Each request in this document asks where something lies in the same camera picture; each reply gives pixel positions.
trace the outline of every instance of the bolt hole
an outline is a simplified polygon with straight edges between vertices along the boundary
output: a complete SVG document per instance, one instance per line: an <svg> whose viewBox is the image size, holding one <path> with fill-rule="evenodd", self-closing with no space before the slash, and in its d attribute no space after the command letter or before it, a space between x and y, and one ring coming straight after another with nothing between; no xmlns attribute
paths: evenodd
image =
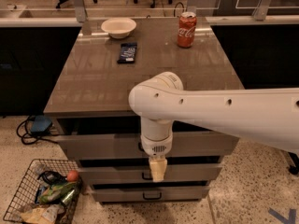
<svg viewBox="0 0 299 224"><path fill-rule="evenodd" d="M231 105L232 102L233 102L232 99L228 99L227 102L226 102L226 104L227 104L227 105Z"/></svg>

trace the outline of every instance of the gray drawer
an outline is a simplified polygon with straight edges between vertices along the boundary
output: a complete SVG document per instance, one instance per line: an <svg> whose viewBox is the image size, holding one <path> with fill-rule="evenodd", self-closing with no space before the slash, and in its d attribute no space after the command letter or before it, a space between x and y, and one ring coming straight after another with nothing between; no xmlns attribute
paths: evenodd
<svg viewBox="0 0 299 224"><path fill-rule="evenodd" d="M174 133L169 157L231 154L237 138L215 132ZM64 154L71 160L131 159L148 157L140 148L137 133L62 135L57 138Z"/></svg>
<svg viewBox="0 0 299 224"><path fill-rule="evenodd" d="M168 165L164 181L210 181L217 178L221 164ZM80 168L80 176L86 184L145 183L151 181L148 166Z"/></svg>
<svg viewBox="0 0 299 224"><path fill-rule="evenodd" d="M104 189L93 192L96 202L159 202L201 200L208 187L167 187L157 189Z"/></svg>

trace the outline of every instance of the soda can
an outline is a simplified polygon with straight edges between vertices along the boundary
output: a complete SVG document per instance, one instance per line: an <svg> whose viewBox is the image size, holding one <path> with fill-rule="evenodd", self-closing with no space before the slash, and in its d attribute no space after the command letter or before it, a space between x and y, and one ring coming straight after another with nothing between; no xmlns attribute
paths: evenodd
<svg viewBox="0 0 299 224"><path fill-rule="evenodd" d="M196 23L197 19L194 12L187 11L180 15L178 23L179 47L189 48L193 45Z"/></svg>

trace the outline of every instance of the basket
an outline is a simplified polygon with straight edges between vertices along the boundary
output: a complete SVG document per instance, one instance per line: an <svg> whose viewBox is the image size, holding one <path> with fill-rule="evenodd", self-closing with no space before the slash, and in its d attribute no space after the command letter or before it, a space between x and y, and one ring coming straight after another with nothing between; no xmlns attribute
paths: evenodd
<svg viewBox="0 0 299 224"><path fill-rule="evenodd" d="M18 222L22 223L21 218L16 215L19 208L28 204L34 203L36 199L36 192L39 188L39 182L37 180L37 176L33 171L33 167L36 164L45 164L52 171L56 171L61 175L67 175L70 170L78 169L78 166L75 161L63 161L63 160L32 160L30 163L26 174L24 175L19 187L13 196L13 199L3 217L4 221ZM66 222L71 223L73 216L75 214L76 205L77 205L78 197L72 201L69 207L66 210Z"/></svg>

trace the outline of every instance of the cabinet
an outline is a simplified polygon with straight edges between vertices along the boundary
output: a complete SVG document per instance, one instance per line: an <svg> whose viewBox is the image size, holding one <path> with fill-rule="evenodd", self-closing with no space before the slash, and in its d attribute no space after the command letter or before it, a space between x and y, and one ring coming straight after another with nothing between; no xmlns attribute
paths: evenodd
<svg viewBox="0 0 299 224"><path fill-rule="evenodd" d="M97 202L200 200L221 171L223 156L235 148L235 137L176 121L164 181L151 180L140 117L128 105L131 88L171 70L185 90L242 89L218 40L206 32L208 25L199 22L196 31L202 27L205 33L195 36L191 49L181 49L175 42L177 21L136 19L135 31L126 38L138 43L131 65L117 64L123 41L105 35L90 42L78 39L49 99L44 113ZM100 27L97 22L92 27Z"/></svg>

